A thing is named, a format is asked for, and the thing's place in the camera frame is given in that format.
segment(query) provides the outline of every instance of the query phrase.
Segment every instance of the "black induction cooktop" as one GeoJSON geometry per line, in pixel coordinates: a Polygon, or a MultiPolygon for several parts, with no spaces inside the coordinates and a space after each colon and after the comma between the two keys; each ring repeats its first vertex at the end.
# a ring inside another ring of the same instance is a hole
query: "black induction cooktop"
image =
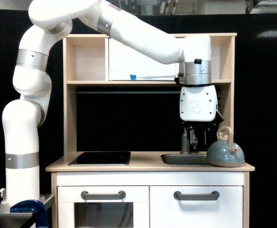
{"type": "Polygon", "coordinates": [[[130,155],[129,151],[83,152],[69,166],[128,165],[130,155]]]}

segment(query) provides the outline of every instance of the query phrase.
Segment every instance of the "sink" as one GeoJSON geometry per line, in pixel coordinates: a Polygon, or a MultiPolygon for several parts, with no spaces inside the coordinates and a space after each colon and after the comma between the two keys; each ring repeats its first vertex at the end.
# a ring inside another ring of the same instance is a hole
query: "sink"
{"type": "Polygon", "coordinates": [[[205,154],[163,154],[161,158],[168,165],[209,164],[205,154]]]}

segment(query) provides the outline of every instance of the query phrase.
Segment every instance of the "kettle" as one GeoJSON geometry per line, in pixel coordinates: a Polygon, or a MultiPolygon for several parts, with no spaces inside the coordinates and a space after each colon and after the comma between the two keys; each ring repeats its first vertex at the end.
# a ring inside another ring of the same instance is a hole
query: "kettle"
{"type": "Polygon", "coordinates": [[[242,167],[245,157],[239,145],[233,142],[233,129],[223,126],[217,131],[218,141],[207,150],[209,164],[222,167],[242,167]]]}

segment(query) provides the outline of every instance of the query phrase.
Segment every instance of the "drawer handle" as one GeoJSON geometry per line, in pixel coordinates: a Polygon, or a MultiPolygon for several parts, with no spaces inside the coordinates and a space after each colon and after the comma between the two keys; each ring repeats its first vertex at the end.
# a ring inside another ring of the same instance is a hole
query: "drawer handle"
{"type": "Polygon", "coordinates": [[[120,191],[117,194],[89,194],[87,191],[81,193],[83,200],[122,200],[125,198],[125,192],[120,191]]]}
{"type": "Polygon", "coordinates": [[[176,191],[173,196],[176,200],[217,200],[220,194],[217,191],[213,191],[211,194],[182,194],[176,191]]]}

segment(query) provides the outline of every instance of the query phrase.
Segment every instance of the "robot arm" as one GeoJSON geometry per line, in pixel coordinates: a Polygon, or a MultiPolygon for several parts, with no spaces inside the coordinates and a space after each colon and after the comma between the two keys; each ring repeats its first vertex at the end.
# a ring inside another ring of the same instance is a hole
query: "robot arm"
{"type": "Polygon", "coordinates": [[[181,93],[185,97],[180,101],[181,119],[204,122],[215,118],[217,98],[214,87],[210,86],[209,36],[176,39],[105,0],[63,0],[57,5],[55,3],[34,0],[29,8],[31,21],[46,30],[57,28],[66,20],[79,18],[87,26],[160,63],[182,63],[180,84],[185,86],[181,93]]]}
{"type": "Polygon", "coordinates": [[[211,121],[217,98],[210,74],[210,38],[176,39],[105,0],[34,0],[32,26],[23,36],[13,84],[21,94],[2,114],[8,204],[39,199],[38,131],[47,115],[51,80],[49,50],[72,29],[72,19],[163,64],[183,63],[180,112],[184,121],[211,121]]]}

